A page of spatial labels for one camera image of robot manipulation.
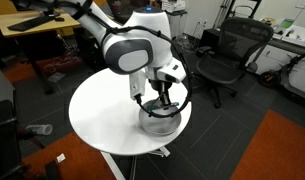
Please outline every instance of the chair wheel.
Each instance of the chair wheel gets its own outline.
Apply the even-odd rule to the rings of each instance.
[[[214,107],[215,107],[216,109],[219,109],[219,108],[221,107],[221,104],[214,104]]]
[[[230,94],[231,97],[235,97],[238,93],[237,92],[233,92]]]
[[[53,94],[54,90],[53,89],[47,89],[44,91],[45,94]]]

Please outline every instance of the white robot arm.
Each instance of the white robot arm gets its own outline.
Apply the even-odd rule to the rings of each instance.
[[[190,84],[184,59],[180,62],[172,56],[170,26],[164,11],[153,7],[139,8],[133,12],[127,23],[121,26],[110,20],[92,0],[12,1],[40,10],[46,6],[59,7],[79,21],[96,37],[108,68],[117,74],[130,75],[131,98],[136,99],[149,116],[173,117],[187,105],[191,96],[189,88],[186,101],[176,112],[159,115],[151,108],[147,110],[141,105],[140,96],[144,95],[145,78],[149,79],[153,89],[159,92],[162,105],[156,107],[163,109],[177,105],[171,103],[167,91],[172,83],[180,83],[188,75]]]

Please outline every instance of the round white table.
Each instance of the round white table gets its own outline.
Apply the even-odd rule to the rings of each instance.
[[[169,89],[172,102],[184,102],[187,90],[182,83]],[[157,91],[147,82],[142,104],[156,99]],[[90,146],[115,155],[139,155],[157,150],[173,141],[191,115],[191,102],[181,111],[181,124],[167,136],[145,132],[139,121],[140,107],[130,98],[129,76],[108,69],[85,80],[70,102],[69,116],[76,134]]]

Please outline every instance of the electronic equipment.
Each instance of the electronic equipment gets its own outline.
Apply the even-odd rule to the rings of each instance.
[[[293,19],[284,19],[281,24],[277,25],[276,28],[274,29],[274,33],[283,35],[285,30],[290,28],[293,24],[294,20]]]
[[[8,27],[9,30],[12,31],[26,31],[32,29],[34,27],[40,26],[44,23],[54,20],[54,16],[39,16],[33,19],[29,19],[27,21],[20,22],[18,24],[14,24]]]
[[[167,12],[175,12],[175,11],[182,11],[185,9],[185,1],[177,0],[162,0],[162,10]]]

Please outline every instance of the orange carpet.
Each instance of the orange carpet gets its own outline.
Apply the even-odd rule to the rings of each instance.
[[[66,73],[69,70],[73,68],[77,68],[78,65],[83,63],[82,61],[71,61],[66,64],[61,64],[61,65],[54,65],[54,66],[49,66],[48,68],[46,66],[50,64],[57,64],[59,60],[59,57],[52,58],[52,59],[46,59],[46,60],[41,60],[37,61],[37,65],[40,68],[40,70],[43,72],[45,77],[50,77],[53,75],[55,72],[61,72],[61,73]],[[13,63],[7,64],[7,69],[3,71],[4,76],[11,82],[19,82],[31,78],[37,77],[34,69],[32,68],[32,65],[28,63],[27,59],[25,63],[21,63],[22,60],[11,60]]]
[[[36,174],[44,174],[44,166],[61,153],[66,157],[58,163],[62,180],[116,179],[101,153],[84,143],[74,132],[25,158],[23,163],[31,166],[25,178],[32,180]]]
[[[305,129],[269,110],[232,180],[305,180]]]

